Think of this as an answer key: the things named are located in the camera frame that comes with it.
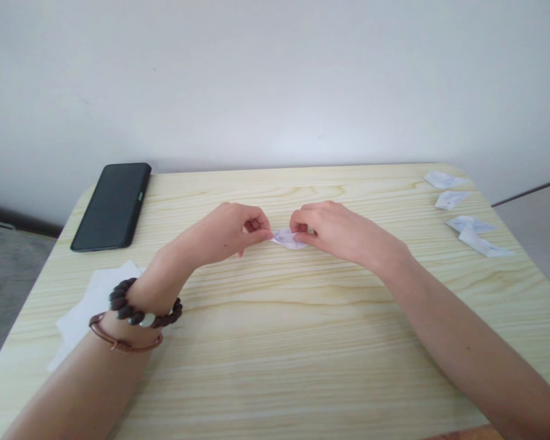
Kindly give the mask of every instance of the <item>white bead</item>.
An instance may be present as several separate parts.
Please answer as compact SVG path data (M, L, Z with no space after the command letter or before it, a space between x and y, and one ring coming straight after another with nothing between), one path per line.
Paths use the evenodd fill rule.
M140 326L141 327L151 327L151 324L153 321L155 321L155 314L154 313L147 313L145 315L145 318L141 321Z

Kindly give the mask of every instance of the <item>hand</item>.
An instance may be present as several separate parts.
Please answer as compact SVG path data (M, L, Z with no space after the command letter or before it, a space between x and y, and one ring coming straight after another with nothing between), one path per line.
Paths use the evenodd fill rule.
M271 225L258 207L222 203L199 222L185 230L173 242L195 267L218 263L233 254L273 238Z
M307 231L308 225L313 234ZM299 232L296 241L361 265L379 277L411 257L404 242L341 203L303 205L293 212L289 227Z

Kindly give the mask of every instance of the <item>light wood grain tabletop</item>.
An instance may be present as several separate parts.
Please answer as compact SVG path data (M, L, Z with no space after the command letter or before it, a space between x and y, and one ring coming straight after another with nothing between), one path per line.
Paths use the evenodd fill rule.
M55 322L94 270L154 253L223 201L258 205L273 230L302 204L345 204L405 241L440 281L550 382L550 284L472 183L452 211L428 171L446 164L246 170L151 177L133 244L69 249L90 199L70 216L0 352L0 435L48 377ZM444 224L472 215L515 256L486 258ZM421 439L486 423L438 370L380 280L312 247L275 243L196 271L183 317L164 331L116 439Z

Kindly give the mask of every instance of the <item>paper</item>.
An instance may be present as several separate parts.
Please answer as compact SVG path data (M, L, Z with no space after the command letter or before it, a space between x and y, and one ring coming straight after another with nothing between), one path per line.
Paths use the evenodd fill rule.
M485 257L504 257L506 255L515 255L515 252L508 251L499 246L489 243L480 238L472 229L472 226L466 225L458 236L458 239L470 247L479 251Z
M460 203L470 195L470 191L444 191L440 194L440 197L438 197L434 207L450 211L459 206Z
M279 229L273 233L271 241L273 243L279 243L281 246L285 246L287 249L302 249L307 246L306 243L295 241L295 237L299 232L292 232L289 228Z
M142 275L132 261L127 261L118 269L94 271L83 299L57 321L57 328L63 337L63 344L47 370L55 371L75 346L89 331L89 321L94 315L109 308L108 295L114 287L125 279L138 278Z
M452 174L443 173L440 171L430 171L423 179L430 182L435 188L446 189L456 185L462 185L468 182L467 179L453 176Z
M446 222L452 229L462 232L466 225L472 227L473 231L477 234L497 229L497 226L485 223L476 217L471 216L458 216L452 220Z

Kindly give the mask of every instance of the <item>smartphone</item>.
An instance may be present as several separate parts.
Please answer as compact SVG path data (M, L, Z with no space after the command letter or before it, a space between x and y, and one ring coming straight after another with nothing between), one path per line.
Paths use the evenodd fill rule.
M130 246L150 176L147 163L106 165L71 250L90 252Z

